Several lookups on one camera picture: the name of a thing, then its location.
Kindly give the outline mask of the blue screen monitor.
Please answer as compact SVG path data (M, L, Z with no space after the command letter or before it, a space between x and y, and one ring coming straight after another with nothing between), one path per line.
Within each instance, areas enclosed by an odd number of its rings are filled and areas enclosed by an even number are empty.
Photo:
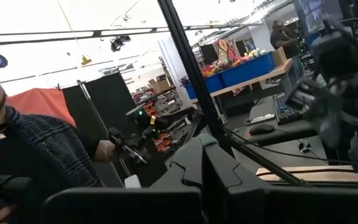
M342 20L339 0L293 0L300 26L305 35L311 35L322 28L322 19L331 16Z

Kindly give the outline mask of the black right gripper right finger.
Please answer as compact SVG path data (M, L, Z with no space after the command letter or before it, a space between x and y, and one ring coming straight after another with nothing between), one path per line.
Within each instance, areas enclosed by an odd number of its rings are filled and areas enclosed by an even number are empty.
M203 158L210 224L358 224L358 189L270 185L218 145Z

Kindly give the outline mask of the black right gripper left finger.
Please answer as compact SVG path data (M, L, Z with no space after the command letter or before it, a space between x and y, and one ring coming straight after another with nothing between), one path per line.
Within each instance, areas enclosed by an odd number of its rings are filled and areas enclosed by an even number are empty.
M207 224L202 160L202 142L193 138L152 186L64 190L46 201L41 224Z

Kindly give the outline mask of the cardboard box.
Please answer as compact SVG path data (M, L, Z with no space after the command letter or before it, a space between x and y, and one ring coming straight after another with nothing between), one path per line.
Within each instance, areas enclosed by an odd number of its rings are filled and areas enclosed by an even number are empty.
M280 47L277 50L272 52L273 61L276 67L283 65L287 61L287 56L285 55L285 51L283 47Z
M156 93L168 90L170 88L170 84L166 75L159 75L155 79L149 80L149 84Z

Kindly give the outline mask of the black computer mouse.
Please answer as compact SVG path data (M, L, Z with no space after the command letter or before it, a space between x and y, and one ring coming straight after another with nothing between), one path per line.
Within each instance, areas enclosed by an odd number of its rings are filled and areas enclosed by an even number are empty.
M250 128L249 135L256 136L261 134L268 134L275 131L275 126L271 124L258 124Z

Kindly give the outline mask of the red patterned cloth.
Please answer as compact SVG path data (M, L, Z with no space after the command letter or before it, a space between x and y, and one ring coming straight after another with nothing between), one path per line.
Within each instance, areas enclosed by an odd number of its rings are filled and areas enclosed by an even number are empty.
M219 60L233 63L241 57L234 39L217 39L213 42L213 47Z

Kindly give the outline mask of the black ceiling spotlight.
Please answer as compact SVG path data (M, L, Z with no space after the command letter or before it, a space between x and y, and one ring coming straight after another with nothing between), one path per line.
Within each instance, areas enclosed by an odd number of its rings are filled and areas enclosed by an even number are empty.
M111 51L117 52L121 50L121 47L125 45L126 42L130 42L131 38L128 35L117 36L110 40Z

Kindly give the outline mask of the black keyboard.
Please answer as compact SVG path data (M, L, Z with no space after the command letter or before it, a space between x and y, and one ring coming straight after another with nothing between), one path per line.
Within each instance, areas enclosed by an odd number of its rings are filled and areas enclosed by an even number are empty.
M300 112L290 108L286 104L287 97L284 94L273 97L273 108L279 126L300 121L303 116Z

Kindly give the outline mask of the wooden table with bins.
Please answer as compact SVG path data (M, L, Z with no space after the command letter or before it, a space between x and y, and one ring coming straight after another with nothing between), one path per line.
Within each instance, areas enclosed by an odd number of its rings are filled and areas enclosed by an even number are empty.
M293 60L288 59L283 65L281 65L279 67L275 67L270 73L267 73L267 74L259 76L257 78L253 78L246 82L242 82L242 83L239 83L239 84L236 84L233 86L229 86L229 87L225 86L225 84L223 83L223 80L221 78L221 72L223 72L224 70L218 72L217 74L215 74L207 79L204 79L204 83L206 85L208 93L212 97L214 97L214 96L221 95L225 92L231 91L235 88L240 88L243 86L251 85L252 83L259 82L261 80L266 80L266 79L273 78L278 75L287 73L289 71L289 69L291 69L292 64L293 64Z

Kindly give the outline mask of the orange cloth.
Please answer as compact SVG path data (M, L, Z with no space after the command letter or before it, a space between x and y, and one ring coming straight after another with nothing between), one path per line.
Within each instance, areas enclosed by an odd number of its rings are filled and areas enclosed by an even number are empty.
M14 107L22 114L43 114L66 121L76 127L71 116L65 97L56 88L33 88L14 96L8 96L6 104Z

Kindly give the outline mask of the black fabric partition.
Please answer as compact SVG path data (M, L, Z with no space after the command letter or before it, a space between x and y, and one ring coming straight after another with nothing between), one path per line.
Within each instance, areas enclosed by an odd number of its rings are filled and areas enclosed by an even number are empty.
M103 76L83 84L106 128L114 127L128 137L135 127L129 123L126 113L135 108L134 100L120 73ZM106 139L103 128L91 110L81 87L74 85L63 89L68 110L75 120L79 133L90 139ZM127 177L118 158L110 163L95 162L94 168L108 187L122 187Z

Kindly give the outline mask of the person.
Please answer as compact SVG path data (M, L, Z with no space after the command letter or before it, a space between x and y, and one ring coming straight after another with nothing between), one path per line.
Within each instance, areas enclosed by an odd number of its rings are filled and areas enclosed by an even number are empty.
M283 48L286 58L298 56L300 52L297 39L288 36L286 27L279 20L273 21L270 43L275 50Z
M0 84L0 176L30 179L17 199L0 201L17 206L9 224L39 224L46 199L62 190L103 186L93 167L100 141L59 118L18 112Z

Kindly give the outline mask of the black panel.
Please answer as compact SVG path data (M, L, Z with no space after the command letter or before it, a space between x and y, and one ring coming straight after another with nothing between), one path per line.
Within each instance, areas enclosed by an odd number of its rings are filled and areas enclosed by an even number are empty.
M206 65L211 65L218 60L218 55L214 49L213 44L200 46L200 52L203 57L203 62Z

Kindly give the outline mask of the black aluminium frame post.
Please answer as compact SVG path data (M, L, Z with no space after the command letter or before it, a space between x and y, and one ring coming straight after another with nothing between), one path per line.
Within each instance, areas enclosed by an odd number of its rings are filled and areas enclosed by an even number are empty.
M190 83L195 91L198 103L201 106L201 111L206 116L209 130L219 143L225 143L225 133L222 122L218 119L218 113L201 76L201 71L188 44L185 30L172 0L157 0L157 2L165 18L181 61L184 64Z

